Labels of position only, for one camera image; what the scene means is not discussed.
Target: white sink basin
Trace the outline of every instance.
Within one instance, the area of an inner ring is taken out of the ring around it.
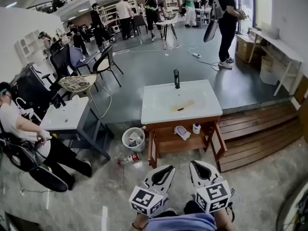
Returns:
[[[188,101],[194,104],[181,111],[171,108]],[[202,117],[220,116],[222,110],[208,80],[181,82],[144,88],[141,123],[151,124]]]

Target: hand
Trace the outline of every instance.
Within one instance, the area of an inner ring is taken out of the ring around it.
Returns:
[[[41,144],[45,144],[47,141],[44,131],[42,129],[40,130],[40,132],[37,133],[37,140],[41,140]]]

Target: black faucet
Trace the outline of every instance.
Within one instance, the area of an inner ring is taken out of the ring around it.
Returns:
[[[177,69],[173,70],[174,74],[174,84],[176,89],[180,89],[180,76],[179,71]]]

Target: small bottle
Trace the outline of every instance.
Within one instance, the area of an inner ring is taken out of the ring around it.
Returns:
[[[192,128],[193,133],[200,134],[201,126],[199,123],[193,124]]]
[[[124,158],[123,160],[118,160],[117,164],[118,165],[122,165],[122,164],[127,164],[127,163],[135,163],[137,161],[139,161],[139,156],[137,153],[134,153],[126,158]]]

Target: gray epoxy floor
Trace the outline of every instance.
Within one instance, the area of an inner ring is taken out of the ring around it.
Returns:
[[[150,34],[146,35],[144,29],[142,34],[133,39],[122,41],[117,35],[117,42],[114,43],[114,51],[119,51],[132,46],[131,51],[161,51],[164,49],[158,31],[156,40],[151,43]],[[219,61],[218,51],[220,46],[220,33],[217,32],[214,39],[205,44],[203,36],[205,28],[184,28],[181,23],[176,27],[178,41],[174,39],[172,33],[169,34],[168,43],[174,45],[194,45],[198,48],[191,52],[202,55],[201,61],[215,63]],[[90,52],[97,51],[95,41],[87,45]],[[114,56],[115,63],[122,69],[124,75],[120,74],[114,66],[113,70],[117,75],[122,87],[114,79],[112,73],[104,73],[102,84],[106,86],[112,94],[112,104],[110,110],[104,118],[105,123],[117,123],[127,121],[140,121],[143,98],[143,88],[149,85],[159,85],[173,83],[173,70],[180,71],[180,81],[193,81],[208,79],[223,110],[237,108],[251,104],[264,103],[280,100],[288,97],[287,91],[282,87],[276,97],[273,96],[276,87],[261,82],[259,70],[244,64],[240,59],[236,59],[232,70],[222,69],[214,71],[211,66],[200,63],[195,57],[188,54],[188,49],[192,46],[182,46],[177,49],[163,52],[138,52],[123,53]],[[235,40],[230,49],[231,56],[235,53]],[[109,104],[109,98],[104,91],[96,93],[93,88],[92,93],[97,100],[102,113]]]
[[[3,211],[7,211],[39,223],[44,231],[129,230],[136,216],[136,212],[129,207],[129,196],[150,168],[148,163],[143,161],[134,165],[118,166],[116,159],[131,153],[120,140],[112,142],[109,153],[112,160],[107,163],[95,152],[81,151],[78,154],[78,158],[91,161],[94,174],[89,179],[69,170],[77,180],[72,191],[26,192],[24,196],[19,192],[19,170],[5,157],[0,168],[0,216]],[[267,158],[222,174],[230,187],[235,189],[232,200],[237,230],[275,230],[282,203],[294,187],[308,177],[307,157],[308,145],[300,138]],[[182,213],[185,203],[191,200],[193,187],[188,169],[191,160],[203,160],[215,165],[210,149],[206,153],[195,150],[166,154],[159,159],[159,166],[172,164],[176,168],[168,191],[170,200],[164,208],[173,207],[178,213]],[[46,190],[27,173],[20,176],[24,188]],[[108,209],[107,218],[102,218],[103,207]]]

